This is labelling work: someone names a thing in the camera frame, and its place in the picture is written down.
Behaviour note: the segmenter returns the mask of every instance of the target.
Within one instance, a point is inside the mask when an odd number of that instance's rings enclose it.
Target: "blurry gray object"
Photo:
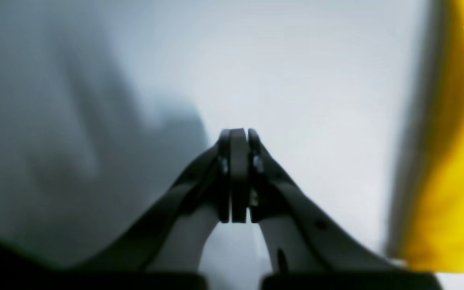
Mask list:
[[[94,4],[0,1],[0,242],[60,268],[123,233],[207,147],[184,98],[136,90]]]
[[[407,108],[396,164],[392,200],[389,206],[388,238],[385,253],[392,259],[402,258],[402,244],[409,223],[416,187],[423,173],[424,142],[431,103],[438,84],[440,64],[445,53],[446,5],[444,0],[429,0],[427,23],[423,35],[416,86]]]

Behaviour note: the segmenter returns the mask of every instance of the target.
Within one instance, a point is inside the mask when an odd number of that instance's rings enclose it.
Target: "gray surface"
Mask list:
[[[207,147],[187,100],[136,92],[92,4],[0,2],[0,241],[54,267],[112,242]]]

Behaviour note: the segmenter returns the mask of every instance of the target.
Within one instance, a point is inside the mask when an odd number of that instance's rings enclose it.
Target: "black base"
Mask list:
[[[0,247],[0,289],[70,289],[104,287],[148,290],[206,290],[205,279],[192,273],[53,272]]]
[[[273,275],[262,290],[440,290],[430,273],[356,272],[320,275]]]

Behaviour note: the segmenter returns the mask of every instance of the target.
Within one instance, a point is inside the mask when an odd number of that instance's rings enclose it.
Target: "yellow object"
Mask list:
[[[403,258],[414,270],[464,272],[464,0],[449,0],[446,52],[426,167]]]

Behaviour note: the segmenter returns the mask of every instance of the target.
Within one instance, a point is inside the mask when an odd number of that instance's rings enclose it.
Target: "white background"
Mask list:
[[[210,142],[223,128],[255,128],[302,190],[381,254],[428,5],[127,1],[109,27],[139,86],[189,97]],[[251,258],[254,231],[216,229],[201,265],[211,286],[255,286],[265,268]],[[447,290],[464,288],[464,275],[440,278]]]

